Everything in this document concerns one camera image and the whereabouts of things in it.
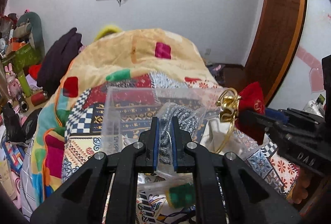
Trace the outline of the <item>green yellow sponge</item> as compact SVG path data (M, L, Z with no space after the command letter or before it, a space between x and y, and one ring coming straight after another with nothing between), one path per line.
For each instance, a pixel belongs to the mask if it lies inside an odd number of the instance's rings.
M195 204L195 188L190 183L177 185L166 191L166 199L172 208L186 208Z

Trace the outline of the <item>red drawstring pouch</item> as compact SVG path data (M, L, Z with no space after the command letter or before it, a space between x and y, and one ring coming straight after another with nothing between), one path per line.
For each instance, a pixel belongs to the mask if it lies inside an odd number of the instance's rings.
M246 86L240 93L238 116L235 126L254 139L258 145L264 140L264 127L256 122L256 115L265 115L263 91L259 82Z

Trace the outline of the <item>grey knit item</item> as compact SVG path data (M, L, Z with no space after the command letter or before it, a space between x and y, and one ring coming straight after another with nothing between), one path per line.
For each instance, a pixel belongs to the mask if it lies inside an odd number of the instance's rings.
M172 118L176 117L179 129L188 132L193 138L205 114L205 107L193 109L174 102L167 102L161 107L157 113L159 119L159 161L161 164L170 165L172 163Z

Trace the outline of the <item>clear plastic storage box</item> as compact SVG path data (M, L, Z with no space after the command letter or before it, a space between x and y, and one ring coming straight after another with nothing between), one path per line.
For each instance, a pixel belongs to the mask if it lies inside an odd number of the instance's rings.
M171 119L199 143L211 119L218 119L217 101L223 88L116 88L107 89L101 132L101 149L106 154L121 152L156 129L155 174L163 179L177 175L172 164Z

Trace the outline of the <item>patterned colourful mat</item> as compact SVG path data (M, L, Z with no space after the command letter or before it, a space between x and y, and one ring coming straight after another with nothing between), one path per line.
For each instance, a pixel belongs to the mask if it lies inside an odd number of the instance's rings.
M174 169L194 179L192 215L197 223L299 223L299 213L229 152L211 153L193 142L177 119ZM158 164L160 119L117 153L93 154L37 210L32 223L134 223L137 180Z

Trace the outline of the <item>red cylindrical can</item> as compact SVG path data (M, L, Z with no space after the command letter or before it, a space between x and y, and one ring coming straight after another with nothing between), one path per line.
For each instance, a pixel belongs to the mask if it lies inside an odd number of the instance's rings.
M31 96L33 106L39 106L48 100L48 94L45 91L35 93Z

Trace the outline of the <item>grey backpack with books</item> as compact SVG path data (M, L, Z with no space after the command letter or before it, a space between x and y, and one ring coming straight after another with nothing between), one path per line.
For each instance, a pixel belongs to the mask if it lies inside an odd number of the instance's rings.
M206 67L218 84L224 83L224 64L208 64Z

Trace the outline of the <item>brown wooden door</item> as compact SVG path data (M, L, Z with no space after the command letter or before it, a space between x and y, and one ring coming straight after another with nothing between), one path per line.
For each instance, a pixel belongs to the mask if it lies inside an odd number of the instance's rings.
M245 65L248 82L259 82L265 104L276 95L295 57L307 0L264 0L252 49Z

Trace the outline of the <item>green cylindrical bottle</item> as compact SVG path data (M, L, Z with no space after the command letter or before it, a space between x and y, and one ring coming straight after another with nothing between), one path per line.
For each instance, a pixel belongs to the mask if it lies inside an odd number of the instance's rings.
M26 97L30 97L32 95L32 91L30 89L30 86L28 84L28 81L26 80L26 76L24 74L24 71L21 70L17 74L17 79L20 82L21 89Z

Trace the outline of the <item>dark purple clothing pile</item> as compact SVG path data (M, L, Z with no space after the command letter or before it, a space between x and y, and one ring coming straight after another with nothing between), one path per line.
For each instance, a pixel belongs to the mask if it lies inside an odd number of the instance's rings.
M54 42L46 53L37 75L37 86L51 97L58 89L71 61L79 54L82 34L72 28Z

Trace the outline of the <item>beige patchwork fleece blanket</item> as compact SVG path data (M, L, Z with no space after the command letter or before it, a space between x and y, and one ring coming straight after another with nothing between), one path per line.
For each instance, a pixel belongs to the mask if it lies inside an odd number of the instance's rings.
M66 143L70 130L88 134L95 119L74 123L97 103L99 87L218 88L196 46L162 29L116 32L88 45L70 61L55 93L41 110L30 171L37 204L42 204L92 154L101 138Z

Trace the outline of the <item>green cardboard box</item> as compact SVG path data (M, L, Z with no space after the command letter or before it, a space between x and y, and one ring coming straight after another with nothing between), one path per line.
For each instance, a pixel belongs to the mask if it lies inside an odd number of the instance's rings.
M11 52L8 56L1 59L2 65L7 66L9 63L12 65L14 73L19 73L25 67L30 67L40 63L42 54L39 48L33 49L28 43L15 52Z

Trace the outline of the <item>yellow plastic chair back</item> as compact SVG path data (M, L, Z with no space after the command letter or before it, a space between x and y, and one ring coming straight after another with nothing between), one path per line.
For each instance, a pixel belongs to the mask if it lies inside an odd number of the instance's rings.
M122 29L116 25L110 24L104 26L96 35L94 38L94 42L96 42L99 39L102 39L105 36L116 34L122 32Z

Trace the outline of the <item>white drawstring pouch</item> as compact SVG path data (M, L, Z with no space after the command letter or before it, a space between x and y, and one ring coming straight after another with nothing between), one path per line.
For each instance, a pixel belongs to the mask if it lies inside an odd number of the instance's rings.
M200 144L210 152L218 153L228 129L229 123L221 123L217 117L208 120Z

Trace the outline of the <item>white wall socket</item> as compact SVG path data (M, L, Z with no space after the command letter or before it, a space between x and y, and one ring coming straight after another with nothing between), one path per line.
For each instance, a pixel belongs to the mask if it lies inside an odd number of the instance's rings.
M207 49L205 50L205 55L210 55L210 52L211 52L211 49L210 49L210 48L207 48Z

